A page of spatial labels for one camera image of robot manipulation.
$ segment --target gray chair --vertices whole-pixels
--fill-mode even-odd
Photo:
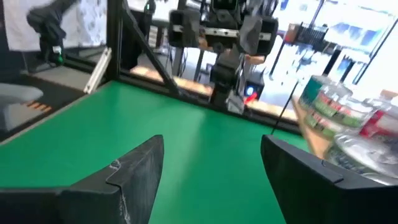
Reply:
[[[10,106],[39,99],[43,92],[32,86],[0,83],[0,131],[12,129]]]

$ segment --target black mat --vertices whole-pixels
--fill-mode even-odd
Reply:
[[[46,110],[43,114],[32,118],[31,120],[26,121],[24,124],[14,128],[11,131],[4,132],[0,131],[0,142],[11,137],[15,133],[22,131],[27,128],[31,124],[34,124],[46,116],[56,112],[60,108],[72,103],[73,101],[79,99],[84,95],[83,91],[76,90],[74,88],[70,88],[67,86],[59,85],[56,83],[48,82],[36,77],[21,75],[12,80],[7,80],[4,83],[16,84],[16,85],[27,85],[34,86],[43,91],[43,96],[38,100],[35,100],[34,103],[37,105],[45,105],[46,108],[50,108],[50,110]]]

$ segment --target green table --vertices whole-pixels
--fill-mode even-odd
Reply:
[[[0,187],[70,185],[155,134],[164,170],[150,223],[284,223],[260,156],[271,128],[109,83],[0,148]],[[277,131],[303,149],[305,141]]]

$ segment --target cable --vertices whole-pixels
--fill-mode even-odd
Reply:
[[[170,59],[170,66],[172,67],[173,70],[173,48],[172,46],[169,45],[169,51],[168,51],[168,58]]]
[[[261,72],[261,77],[264,76],[264,72],[266,71],[266,69],[267,69],[267,67],[265,66],[264,69],[263,69],[262,72]]]
[[[166,65],[164,66],[164,67],[165,67],[165,69],[166,69],[166,71],[167,71],[167,65],[169,64],[169,55],[170,55],[170,53],[169,53],[169,51],[167,51],[167,56],[166,56]]]
[[[183,56],[184,56],[184,63],[183,63],[183,66],[180,67],[181,76],[183,75],[183,73],[185,72],[185,68],[187,67],[188,51],[187,51],[186,55],[185,55],[185,51],[184,51]]]

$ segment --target blue light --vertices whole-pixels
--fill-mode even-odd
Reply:
[[[246,89],[246,94],[247,94],[247,96],[251,96],[253,93],[254,93],[254,88],[251,87],[251,86],[249,86],[249,87]]]

